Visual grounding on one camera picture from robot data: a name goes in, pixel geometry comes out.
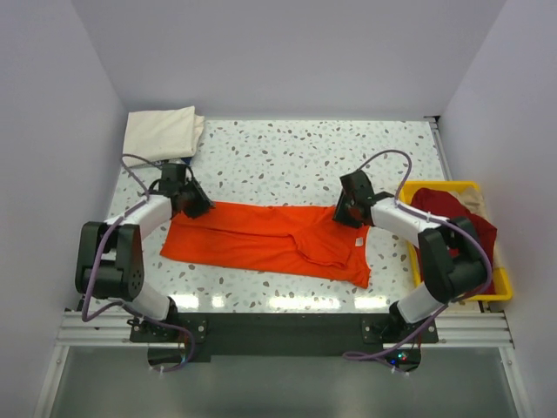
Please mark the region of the aluminium front frame rail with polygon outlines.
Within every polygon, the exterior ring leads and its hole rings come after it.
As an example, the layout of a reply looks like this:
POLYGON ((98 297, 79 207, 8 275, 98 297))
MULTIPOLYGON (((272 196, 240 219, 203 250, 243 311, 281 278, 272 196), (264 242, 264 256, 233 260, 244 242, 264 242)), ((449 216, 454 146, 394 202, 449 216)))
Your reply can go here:
MULTIPOLYGON (((105 313, 84 323, 78 313, 65 313, 55 344, 65 347, 124 347, 131 344, 131 328, 124 313, 105 313)), ((443 313, 435 321, 439 348, 513 348, 502 313, 443 313)))

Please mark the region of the orange t shirt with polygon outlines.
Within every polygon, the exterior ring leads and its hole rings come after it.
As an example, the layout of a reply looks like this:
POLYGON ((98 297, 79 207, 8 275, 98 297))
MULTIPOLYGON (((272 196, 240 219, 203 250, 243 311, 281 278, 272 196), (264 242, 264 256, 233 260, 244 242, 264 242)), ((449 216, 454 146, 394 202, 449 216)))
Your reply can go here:
POLYGON ((367 226, 335 221, 332 206, 218 202, 196 219, 171 221, 161 256, 178 262, 345 281, 367 288, 367 226))

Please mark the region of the aluminium frame rail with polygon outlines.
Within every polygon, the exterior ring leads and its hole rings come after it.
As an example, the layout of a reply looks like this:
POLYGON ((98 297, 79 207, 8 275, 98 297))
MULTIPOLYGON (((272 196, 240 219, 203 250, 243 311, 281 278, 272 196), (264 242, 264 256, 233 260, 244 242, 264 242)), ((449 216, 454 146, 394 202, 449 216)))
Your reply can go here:
MULTIPOLYGON (((78 313, 65 313, 55 344, 65 347, 124 347, 131 344, 131 328, 124 313, 105 313, 84 323, 78 313)), ((439 348, 513 348, 502 313, 443 313, 435 321, 439 348)))
POLYGON ((451 170, 449 168, 449 164, 446 159, 446 154, 444 150, 444 146, 441 140, 440 135, 440 127, 439 127, 439 116, 427 116, 425 117, 425 121, 429 124, 430 130, 433 135, 433 141, 435 143, 435 147, 440 159, 443 175, 445 180, 452 180, 453 176, 451 174, 451 170))

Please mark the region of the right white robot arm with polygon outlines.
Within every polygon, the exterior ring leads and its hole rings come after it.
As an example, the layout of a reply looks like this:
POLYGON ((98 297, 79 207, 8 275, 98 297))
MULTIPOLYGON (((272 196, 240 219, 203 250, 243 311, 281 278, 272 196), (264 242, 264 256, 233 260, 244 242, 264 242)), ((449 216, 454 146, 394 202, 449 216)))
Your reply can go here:
POLYGON ((394 340, 409 341, 419 331, 419 322, 489 286, 493 268, 471 220, 423 212, 391 193, 375 192, 361 170, 342 176, 340 183, 336 222, 378 227, 419 250, 422 283, 389 307, 386 324, 394 340))

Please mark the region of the yellow plastic bin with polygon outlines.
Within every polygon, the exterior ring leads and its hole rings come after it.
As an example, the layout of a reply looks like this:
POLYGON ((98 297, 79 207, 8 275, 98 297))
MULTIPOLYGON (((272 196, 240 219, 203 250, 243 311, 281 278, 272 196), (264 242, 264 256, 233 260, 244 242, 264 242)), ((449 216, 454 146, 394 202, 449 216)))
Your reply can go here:
MULTIPOLYGON (((403 186, 400 192, 399 199, 403 203, 411 206, 413 195, 420 188, 434 189, 438 191, 449 192, 451 194, 451 192, 462 192, 468 187, 473 187, 480 192, 480 187, 476 183, 471 181, 408 181, 403 186)), ((487 215, 487 218, 485 220, 493 225, 489 215, 487 215)), ((495 240, 493 262, 491 262, 491 265, 493 268, 493 278, 490 287, 486 291, 484 291, 484 293, 480 293, 474 296, 473 299, 484 302, 504 301, 512 299, 513 290, 510 285, 507 271, 503 267, 502 260, 498 252, 497 238, 495 240)))

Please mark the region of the beige t shirt in bin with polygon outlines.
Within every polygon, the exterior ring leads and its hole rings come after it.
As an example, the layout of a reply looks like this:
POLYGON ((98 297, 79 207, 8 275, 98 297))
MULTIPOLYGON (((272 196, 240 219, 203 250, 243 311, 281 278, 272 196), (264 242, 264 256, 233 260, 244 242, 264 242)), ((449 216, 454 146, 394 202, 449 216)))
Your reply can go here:
POLYGON ((487 218, 487 209, 484 198, 478 190, 468 187, 462 192, 451 192, 451 194, 472 214, 487 218))

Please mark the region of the folded cream t shirt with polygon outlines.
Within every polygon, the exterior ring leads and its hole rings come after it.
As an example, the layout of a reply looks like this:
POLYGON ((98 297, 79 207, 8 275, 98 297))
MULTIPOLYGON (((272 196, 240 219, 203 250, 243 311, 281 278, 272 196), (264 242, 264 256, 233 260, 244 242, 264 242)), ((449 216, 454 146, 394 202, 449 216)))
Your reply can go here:
POLYGON ((205 128, 194 106, 168 111, 134 111, 127 117, 123 154, 149 161, 193 157, 205 128))

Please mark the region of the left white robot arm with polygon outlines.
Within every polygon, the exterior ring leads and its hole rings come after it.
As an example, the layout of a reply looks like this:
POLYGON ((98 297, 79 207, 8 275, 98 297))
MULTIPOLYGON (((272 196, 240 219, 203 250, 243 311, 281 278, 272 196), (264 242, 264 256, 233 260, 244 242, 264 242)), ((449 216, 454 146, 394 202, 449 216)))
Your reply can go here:
POLYGON ((174 340, 180 320, 173 300, 145 278, 143 240, 179 214, 191 219, 214 207, 189 165, 163 163, 160 177, 143 187, 140 200, 115 217, 82 226, 75 287, 84 296, 82 321, 111 307, 122 307, 151 320, 149 329, 161 341, 174 340))

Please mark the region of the dark red t shirt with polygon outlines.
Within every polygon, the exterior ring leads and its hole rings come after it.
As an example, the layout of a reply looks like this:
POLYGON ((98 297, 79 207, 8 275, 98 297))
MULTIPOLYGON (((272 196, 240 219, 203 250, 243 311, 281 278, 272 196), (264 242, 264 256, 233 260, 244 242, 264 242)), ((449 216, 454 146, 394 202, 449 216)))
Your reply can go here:
POLYGON ((444 216, 449 219, 455 217, 469 218, 480 238, 482 248, 486 252, 490 262, 493 262, 493 250, 497 238, 497 228, 481 216, 465 208, 449 192, 420 188, 413 195, 411 206, 421 211, 431 212, 432 214, 444 216))

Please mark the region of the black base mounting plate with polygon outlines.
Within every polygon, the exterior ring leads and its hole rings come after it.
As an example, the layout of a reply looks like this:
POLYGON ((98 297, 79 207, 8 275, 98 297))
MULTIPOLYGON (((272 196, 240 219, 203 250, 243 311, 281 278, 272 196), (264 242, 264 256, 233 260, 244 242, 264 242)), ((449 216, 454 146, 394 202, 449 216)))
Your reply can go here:
POLYGON ((182 367, 217 356, 343 357, 413 371, 436 324, 396 322, 387 313, 174 313, 171 323, 128 320, 130 340, 151 366, 182 367))

